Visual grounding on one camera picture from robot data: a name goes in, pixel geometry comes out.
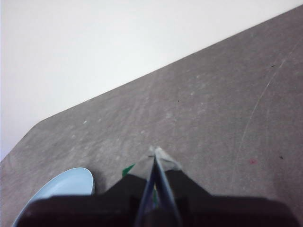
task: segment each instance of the wall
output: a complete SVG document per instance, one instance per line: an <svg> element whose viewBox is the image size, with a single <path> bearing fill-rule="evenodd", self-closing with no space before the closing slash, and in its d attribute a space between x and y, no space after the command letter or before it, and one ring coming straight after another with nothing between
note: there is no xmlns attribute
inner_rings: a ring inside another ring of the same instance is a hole
<svg viewBox="0 0 303 227"><path fill-rule="evenodd" d="M37 122L301 4L2 0L1 160Z"/></svg>

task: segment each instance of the scratch mark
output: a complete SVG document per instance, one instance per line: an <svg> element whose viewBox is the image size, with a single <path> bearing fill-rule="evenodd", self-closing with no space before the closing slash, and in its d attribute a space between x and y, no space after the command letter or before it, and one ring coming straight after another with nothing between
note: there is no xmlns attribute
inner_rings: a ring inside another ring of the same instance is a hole
<svg viewBox="0 0 303 227"><path fill-rule="evenodd" d="M250 117L246 123L246 126L245 126L245 129L244 129L244 132L243 132L243 135L242 135L242 138L241 138L241 141L240 141L240 145L239 145L239 148L237 150L237 153L236 153L236 158L235 158L235 164L233 165L233 170L232 170L232 179L231 179L231 185L230 187L233 185L234 183L234 173L235 173L235 170L236 170L236 166L238 164L238 159L239 159L239 153L241 151L241 148L242 148L242 145L243 145L243 142L244 142L244 138L245 138L245 135L246 135L246 131L247 131L247 128L249 127L250 125L250 121L255 113L255 110L257 108L257 106L259 105L259 102L260 100L262 99L262 97L264 96L268 86L270 85L271 81L276 77L276 75L278 74L278 72L280 71L280 69L282 68L282 66L284 65L285 61L289 58L289 56L294 52L294 50L296 49L297 45L301 42L303 38L300 38L299 41L294 45L294 47L291 49L291 51L289 52L289 54L282 60L280 66L278 67L278 69L276 70L276 72L273 74L273 76L270 78L269 82L266 84L264 90L262 91L260 97L258 98L251 114L250 114Z"/></svg>

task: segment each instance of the green object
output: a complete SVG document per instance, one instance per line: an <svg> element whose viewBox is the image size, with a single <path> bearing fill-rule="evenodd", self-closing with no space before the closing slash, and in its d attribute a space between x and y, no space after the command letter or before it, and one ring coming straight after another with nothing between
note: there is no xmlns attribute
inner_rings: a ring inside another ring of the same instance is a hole
<svg viewBox="0 0 303 227"><path fill-rule="evenodd" d="M135 164L130 165L129 167L122 170L122 177L124 177L134 166Z"/></svg>

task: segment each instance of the light blue object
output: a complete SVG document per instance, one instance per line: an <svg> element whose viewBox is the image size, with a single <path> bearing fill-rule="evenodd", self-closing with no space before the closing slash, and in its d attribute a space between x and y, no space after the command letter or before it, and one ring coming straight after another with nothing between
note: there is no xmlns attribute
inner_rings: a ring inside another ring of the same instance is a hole
<svg viewBox="0 0 303 227"><path fill-rule="evenodd" d="M14 221L13 227L17 226L17 222L27 205L36 200L46 199L55 195L91 195L94 192L94 178L88 169L82 167L69 169L46 183L27 202Z"/></svg>

